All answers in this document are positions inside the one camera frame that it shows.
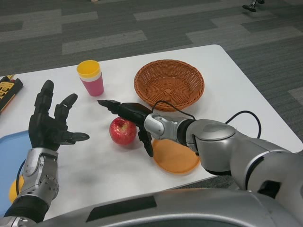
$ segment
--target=chair leg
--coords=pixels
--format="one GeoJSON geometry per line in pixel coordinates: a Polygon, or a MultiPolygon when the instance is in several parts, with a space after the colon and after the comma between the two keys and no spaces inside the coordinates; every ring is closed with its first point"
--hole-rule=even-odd
{"type": "Polygon", "coordinates": [[[256,3],[257,3],[257,0],[252,0],[252,2],[247,6],[247,5],[244,5],[242,6],[244,9],[247,9],[249,10],[250,12],[256,12],[257,10],[255,9],[255,6],[256,6],[256,3]]]}

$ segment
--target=black cable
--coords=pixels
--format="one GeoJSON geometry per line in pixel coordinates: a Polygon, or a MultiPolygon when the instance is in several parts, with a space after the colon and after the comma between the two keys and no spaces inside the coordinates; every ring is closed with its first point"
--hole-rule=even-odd
{"type": "Polygon", "coordinates": [[[25,163],[25,160],[22,162],[19,170],[18,170],[18,173],[17,173],[17,178],[16,178],[16,192],[17,192],[17,195],[19,195],[19,176],[20,176],[20,173],[21,173],[21,170],[22,170],[22,167],[25,163]]]}
{"type": "Polygon", "coordinates": [[[171,106],[172,108],[174,108],[175,110],[177,110],[177,111],[179,111],[180,113],[183,113],[183,114],[185,114],[185,115],[187,115],[187,116],[190,116],[190,117],[192,117],[192,118],[195,120],[195,117],[194,117],[193,115],[188,114],[188,113],[185,113],[185,112],[179,110],[178,108],[176,108],[173,104],[171,104],[171,103],[169,103],[169,102],[166,102],[166,101],[163,101],[163,100],[159,100],[158,102],[156,102],[155,105],[153,105],[153,107],[152,107],[152,109],[151,109],[151,112],[154,111],[154,109],[155,109],[155,107],[156,107],[156,105],[157,105],[158,103],[165,103],[165,104],[167,104],[167,105],[170,105],[170,106],[171,106]]]}
{"type": "Polygon", "coordinates": [[[260,122],[259,118],[258,118],[253,112],[251,112],[251,111],[249,111],[249,110],[243,110],[243,111],[237,112],[237,113],[236,113],[234,116],[232,116],[227,122],[225,122],[225,124],[228,124],[228,123],[231,122],[236,116],[238,116],[238,115],[240,115],[240,114],[244,114],[244,113],[253,115],[254,118],[257,120],[258,127],[259,127],[259,132],[258,132],[257,138],[260,139],[261,130],[262,130],[262,128],[261,128],[261,122],[260,122]]]}

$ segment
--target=gray carpet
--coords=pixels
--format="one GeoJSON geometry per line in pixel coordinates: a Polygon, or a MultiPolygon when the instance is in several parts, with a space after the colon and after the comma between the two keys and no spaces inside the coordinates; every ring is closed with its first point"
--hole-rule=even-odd
{"type": "Polygon", "coordinates": [[[0,76],[219,44],[303,141],[303,1],[265,2],[0,0],[0,76]]]}

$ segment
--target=red apple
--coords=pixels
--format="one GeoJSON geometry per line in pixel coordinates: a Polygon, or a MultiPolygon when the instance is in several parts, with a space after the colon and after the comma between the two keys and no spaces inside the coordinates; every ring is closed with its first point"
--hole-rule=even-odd
{"type": "Polygon", "coordinates": [[[115,143],[127,145],[136,137],[137,127],[134,123],[118,117],[111,122],[109,134],[115,143]]]}

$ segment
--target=orange plate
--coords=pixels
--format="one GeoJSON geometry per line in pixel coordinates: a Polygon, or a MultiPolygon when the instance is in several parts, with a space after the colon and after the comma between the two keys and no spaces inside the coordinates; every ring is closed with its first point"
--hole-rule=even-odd
{"type": "Polygon", "coordinates": [[[154,160],[169,173],[190,173],[200,162],[199,157],[191,149],[171,140],[155,140],[152,147],[154,160]]]}

